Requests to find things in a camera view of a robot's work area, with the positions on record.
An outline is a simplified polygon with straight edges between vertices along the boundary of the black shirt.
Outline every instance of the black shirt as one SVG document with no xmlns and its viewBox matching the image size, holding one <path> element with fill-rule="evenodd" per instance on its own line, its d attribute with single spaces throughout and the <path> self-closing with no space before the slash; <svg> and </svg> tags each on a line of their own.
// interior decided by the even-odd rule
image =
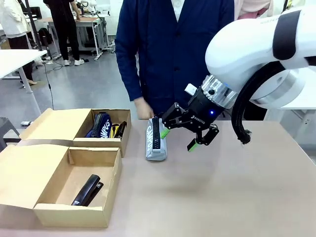
<svg viewBox="0 0 316 237">
<path fill-rule="evenodd" d="M 45 4 L 49 5 L 54 24 L 75 22 L 69 6 L 69 3 L 73 1 L 74 0 L 43 0 Z"/>
</svg>

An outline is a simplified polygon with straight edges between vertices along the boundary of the gray pencil case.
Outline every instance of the gray pencil case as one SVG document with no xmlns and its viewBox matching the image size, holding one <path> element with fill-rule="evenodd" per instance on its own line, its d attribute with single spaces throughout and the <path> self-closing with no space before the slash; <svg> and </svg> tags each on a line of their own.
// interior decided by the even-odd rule
<svg viewBox="0 0 316 237">
<path fill-rule="evenodd" d="M 162 119 L 151 118 L 148 121 L 145 147 L 147 160 L 162 161 L 167 158 L 166 138 L 160 138 L 163 129 Z"/>
</svg>

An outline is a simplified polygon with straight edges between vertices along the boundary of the cardboard box lid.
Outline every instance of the cardboard box lid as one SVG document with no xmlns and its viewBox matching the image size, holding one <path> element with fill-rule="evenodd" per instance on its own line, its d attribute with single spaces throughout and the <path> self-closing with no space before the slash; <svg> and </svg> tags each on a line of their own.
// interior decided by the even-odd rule
<svg viewBox="0 0 316 237">
<path fill-rule="evenodd" d="M 0 204 L 32 209 L 68 147 L 8 146 L 0 153 Z"/>
<path fill-rule="evenodd" d="M 90 112 L 91 109 L 47 109 L 20 134 L 20 138 L 73 140 Z"/>
</svg>

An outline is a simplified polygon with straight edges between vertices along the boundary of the brown table surface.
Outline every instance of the brown table surface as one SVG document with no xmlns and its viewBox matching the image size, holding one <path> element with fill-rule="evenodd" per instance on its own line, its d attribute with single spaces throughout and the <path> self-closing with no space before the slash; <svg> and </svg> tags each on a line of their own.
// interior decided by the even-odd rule
<svg viewBox="0 0 316 237">
<path fill-rule="evenodd" d="M 144 158 L 146 121 L 133 122 L 109 228 L 44 228 L 31 210 L 0 206 L 1 237 L 315 237 L 316 168 L 274 122 L 245 122 L 242 146 L 229 121 L 193 153 L 174 129 L 165 162 Z"/>
<path fill-rule="evenodd" d="M 81 17 L 80 22 L 93 22 L 97 19 L 98 19 L 97 17 Z M 53 22 L 53 18 L 51 17 L 42 18 L 39 20 L 39 22 Z"/>
</svg>

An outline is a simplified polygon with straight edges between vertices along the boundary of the navy blue jacket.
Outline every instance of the navy blue jacket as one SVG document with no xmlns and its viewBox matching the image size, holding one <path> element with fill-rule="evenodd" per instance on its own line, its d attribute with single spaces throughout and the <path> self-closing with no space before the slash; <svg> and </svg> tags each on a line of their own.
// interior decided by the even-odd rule
<svg viewBox="0 0 316 237">
<path fill-rule="evenodd" d="M 188 83 L 199 87 L 209 74 L 209 42 L 233 20 L 234 0 L 185 0 L 179 22 L 171 0 L 124 0 L 115 42 L 130 100 L 143 96 L 155 114 L 174 102 L 186 108 Z"/>
</svg>

